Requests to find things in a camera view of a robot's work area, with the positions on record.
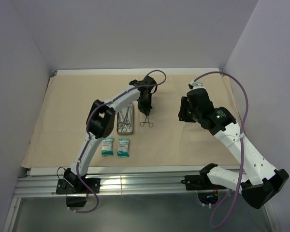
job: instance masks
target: white robotic arm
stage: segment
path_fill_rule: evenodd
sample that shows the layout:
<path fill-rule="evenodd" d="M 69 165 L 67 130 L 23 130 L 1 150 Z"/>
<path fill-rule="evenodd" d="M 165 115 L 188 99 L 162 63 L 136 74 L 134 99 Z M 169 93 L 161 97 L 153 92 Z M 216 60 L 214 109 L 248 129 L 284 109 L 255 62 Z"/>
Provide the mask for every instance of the white robotic arm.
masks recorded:
<path fill-rule="evenodd" d="M 163 73 L 165 77 L 159 84 L 149 76 L 149 74 L 157 71 Z M 148 73 L 142 81 L 131 81 L 122 92 L 113 98 L 105 101 L 94 101 L 87 118 L 85 141 L 74 163 L 70 168 L 65 170 L 63 175 L 65 182 L 58 184 L 59 191 L 57 192 L 79 193 L 84 191 L 84 187 L 93 192 L 85 183 L 85 177 L 90 161 L 99 144 L 113 131 L 115 115 L 134 101 L 138 101 L 138 109 L 140 112 L 148 115 L 152 109 L 151 95 L 153 93 L 151 91 L 155 87 L 155 92 L 157 86 L 163 84 L 165 80 L 166 74 L 164 72 L 154 70 Z"/>
<path fill-rule="evenodd" d="M 131 81 L 129 86 L 111 99 L 94 101 L 87 119 L 85 141 L 74 163 L 65 170 L 64 180 L 68 184 L 59 185 L 60 188 L 69 188 L 74 193 L 83 191 L 84 186 L 89 188 L 85 184 L 85 177 L 90 161 L 103 138 L 112 132 L 116 113 L 131 102 L 138 101 L 138 109 L 145 115 L 149 114 L 152 108 L 151 90 L 164 81 L 157 84 L 148 75 L 142 81 Z M 239 192 L 252 207 L 260 208 L 281 190 L 289 177 L 287 172 L 283 169 L 277 170 L 257 151 L 243 133 L 240 134 L 238 123 L 226 108 L 213 107 L 202 83 L 192 81 L 189 87 L 191 91 L 187 93 L 187 97 L 182 97 L 179 120 L 198 122 L 220 140 L 238 162 L 241 161 L 240 139 L 243 139 L 246 174 L 242 175 Z M 190 176 L 185 176 L 182 183 L 186 185 L 187 190 L 209 189 L 214 185 L 236 190 L 238 179 L 239 173 L 225 170 L 216 164 L 209 164 L 200 171 L 197 177 L 193 176 L 190 179 Z"/>
<path fill-rule="evenodd" d="M 208 98 L 207 91 L 202 83 L 192 81 L 190 92 L 182 97 L 179 120 L 198 122 L 220 140 L 241 162 L 241 143 L 244 144 L 244 171 L 239 192 L 254 208 L 260 208 L 276 193 L 278 193 L 288 179 L 285 170 L 277 170 L 254 147 L 254 145 L 240 134 L 240 126 L 231 113 L 224 107 L 214 108 Z M 187 190 L 198 190 L 204 186 L 220 185 L 236 190 L 239 173 L 225 170 L 216 164 L 209 164 L 200 171 L 200 176 L 192 180 L 182 181 Z"/>
<path fill-rule="evenodd" d="M 113 108 L 115 111 L 115 114 L 120 112 L 123 108 L 125 108 L 131 102 L 139 100 L 141 92 L 138 89 L 135 89 L 135 90 L 128 92 L 129 89 L 131 89 L 131 85 L 127 86 L 122 92 L 120 92 L 118 95 L 116 95 L 116 96 L 119 96 L 122 93 L 127 92 L 127 94 L 123 95 L 121 98 L 119 98 L 116 101 L 113 101 L 113 99 L 116 98 L 116 96 L 104 101 L 104 102 L 112 102 L 112 104 L 109 104 L 108 107 Z M 89 132 L 89 133 L 90 133 L 91 139 L 89 138 L 89 134 L 86 134 L 85 141 L 80 149 L 80 152 L 79 152 L 77 158 L 75 159 L 74 163 L 70 167 L 71 172 L 76 174 L 77 163 L 80 160 L 80 156 L 82 154 L 82 151 L 84 150 L 84 147 L 87 146 L 87 148 L 85 149 L 85 152 L 81 158 L 81 161 L 79 163 L 80 176 L 84 176 L 87 174 L 89 164 L 92 160 L 92 157 L 95 154 L 99 144 L 103 140 L 103 137 L 95 138 L 94 134 L 92 134 L 91 132 Z"/>

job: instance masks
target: gray wall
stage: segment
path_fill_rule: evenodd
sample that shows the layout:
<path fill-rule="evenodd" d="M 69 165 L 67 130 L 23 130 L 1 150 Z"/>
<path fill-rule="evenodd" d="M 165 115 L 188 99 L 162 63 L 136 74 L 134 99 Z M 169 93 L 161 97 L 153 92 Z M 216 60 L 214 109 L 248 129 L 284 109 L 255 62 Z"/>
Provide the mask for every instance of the gray wall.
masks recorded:
<path fill-rule="evenodd" d="M 11 0 L 53 69 L 224 67 L 258 0 Z"/>
<path fill-rule="evenodd" d="M 12 4 L 0 0 L 0 231 L 48 79 L 42 54 Z"/>
<path fill-rule="evenodd" d="M 247 90 L 246 134 L 290 175 L 290 0 L 260 0 L 226 66 Z M 244 99 L 234 86 L 241 115 Z M 290 179 L 273 198 L 283 231 L 290 231 Z"/>

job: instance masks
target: gauze package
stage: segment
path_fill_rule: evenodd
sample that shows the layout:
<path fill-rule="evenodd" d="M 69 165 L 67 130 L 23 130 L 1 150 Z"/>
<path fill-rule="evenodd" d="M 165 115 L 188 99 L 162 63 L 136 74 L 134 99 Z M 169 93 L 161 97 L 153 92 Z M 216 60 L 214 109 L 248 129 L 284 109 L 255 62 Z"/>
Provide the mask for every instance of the gauze package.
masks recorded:
<path fill-rule="evenodd" d="M 113 140 L 114 137 L 107 137 L 102 141 L 102 156 L 113 155 Z"/>
<path fill-rule="evenodd" d="M 130 139 L 119 139 L 117 155 L 119 157 L 129 157 L 128 148 L 129 148 Z"/>

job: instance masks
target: glass panel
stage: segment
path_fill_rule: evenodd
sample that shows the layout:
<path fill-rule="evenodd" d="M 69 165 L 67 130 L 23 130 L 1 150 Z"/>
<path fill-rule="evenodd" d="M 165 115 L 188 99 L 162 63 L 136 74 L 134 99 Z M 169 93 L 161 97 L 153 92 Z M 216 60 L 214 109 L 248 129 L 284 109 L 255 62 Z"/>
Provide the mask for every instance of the glass panel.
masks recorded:
<path fill-rule="evenodd" d="M 93 206 L 90 197 L 86 209 Z M 219 223 L 227 213 L 232 196 L 215 216 Z M 189 232 L 211 231 L 213 209 L 203 208 L 197 194 L 100 196 L 96 211 L 75 214 L 65 198 L 22 199 L 14 232 Z M 264 209 L 250 207 L 240 196 L 230 220 L 219 231 L 270 231 Z"/>

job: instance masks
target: table surface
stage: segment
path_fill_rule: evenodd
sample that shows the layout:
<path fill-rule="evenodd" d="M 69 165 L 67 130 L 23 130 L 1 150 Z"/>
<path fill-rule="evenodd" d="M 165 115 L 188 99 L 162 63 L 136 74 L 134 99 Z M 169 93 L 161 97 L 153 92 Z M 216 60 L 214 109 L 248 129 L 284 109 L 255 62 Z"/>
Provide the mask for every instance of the table surface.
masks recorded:
<path fill-rule="evenodd" d="M 67 75 L 51 78 L 40 116 L 22 166 L 70 166 L 85 138 L 85 122 L 92 103 L 113 97 L 124 89 L 130 80 L 143 79 L 144 74 Z M 134 134 L 115 137 L 114 156 L 102 157 L 97 150 L 90 166 L 183 166 L 238 165 L 226 147 L 198 123 L 178 121 L 181 97 L 189 91 L 188 83 L 198 75 L 171 74 L 153 95 L 150 121 L 154 127 L 140 127 L 145 116 L 134 103 Z M 157 82 L 161 74 L 153 74 Z M 230 80 L 219 74 L 201 79 L 215 107 L 226 107 L 239 121 Z M 130 138 L 129 158 L 116 155 L 118 139 Z"/>

